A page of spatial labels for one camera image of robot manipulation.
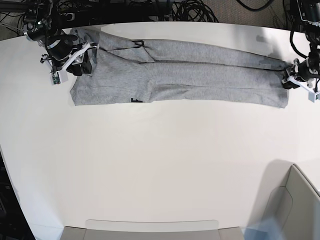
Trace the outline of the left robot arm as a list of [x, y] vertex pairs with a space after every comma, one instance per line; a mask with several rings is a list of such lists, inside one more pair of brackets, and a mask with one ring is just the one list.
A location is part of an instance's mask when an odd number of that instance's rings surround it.
[[[291, 0], [289, 12], [293, 17], [289, 42], [293, 51], [303, 58], [295, 59], [293, 65], [285, 70], [282, 79], [284, 89], [306, 87], [316, 96], [320, 93], [320, 2], [318, 0]], [[294, 33], [304, 32], [309, 42], [309, 53], [300, 52], [294, 44]]]

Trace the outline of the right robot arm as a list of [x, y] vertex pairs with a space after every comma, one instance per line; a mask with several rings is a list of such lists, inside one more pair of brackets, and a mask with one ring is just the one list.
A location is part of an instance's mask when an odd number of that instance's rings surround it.
[[67, 33], [63, 27], [66, 21], [58, 0], [39, 0], [29, 8], [24, 20], [23, 33], [45, 49], [40, 62], [50, 67], [55, 84], [62, 81], [65, 73], [90, 76], [96, 66], [93, 57], [99, 48], [97, 32], [73, 27]]

